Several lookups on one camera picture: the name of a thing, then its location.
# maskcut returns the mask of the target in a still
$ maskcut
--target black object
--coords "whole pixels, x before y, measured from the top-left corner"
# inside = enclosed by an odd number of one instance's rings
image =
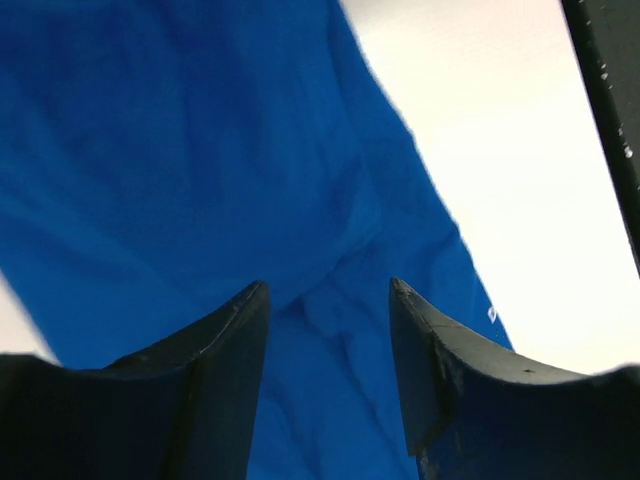
[[[583,376],[511,352],[393,280],[407,448],[427,480],[640,479],[640,368]]]
[[[562,5],[640,269],[640,2],[562,0]]]
[[[1,355],[0,478],[246,478],[269,309],[253,284],[103,370]]]

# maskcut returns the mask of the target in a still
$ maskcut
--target folded blue fabric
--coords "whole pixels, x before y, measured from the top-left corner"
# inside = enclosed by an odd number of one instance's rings
[[[0,268],[78,368],[268,281],[257,480],[415,478],[391,276],[509,346],[337,0],[0,2]]]

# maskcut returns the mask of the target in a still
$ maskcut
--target white speck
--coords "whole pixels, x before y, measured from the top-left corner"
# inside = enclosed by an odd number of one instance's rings
[[[489,320],[491,320],[491,323],[496,323],[498,312],[496,311],[495,307],[489,307],[487,315],[489,316]]]

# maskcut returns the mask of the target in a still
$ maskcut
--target white surface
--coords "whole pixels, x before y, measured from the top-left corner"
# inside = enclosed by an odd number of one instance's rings
[[[640,281],[559,5],[346,0],[515,347],[591,373],[640,361]],[[47,355],[25,318],[0,351]]]

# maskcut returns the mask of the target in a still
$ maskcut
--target blue towel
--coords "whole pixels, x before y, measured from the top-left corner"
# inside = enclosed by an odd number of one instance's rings
[[[268,281],[257,480],[416,478],[391,276],[509,346],[337,0],[0,1],[0,268],[72,368]]]

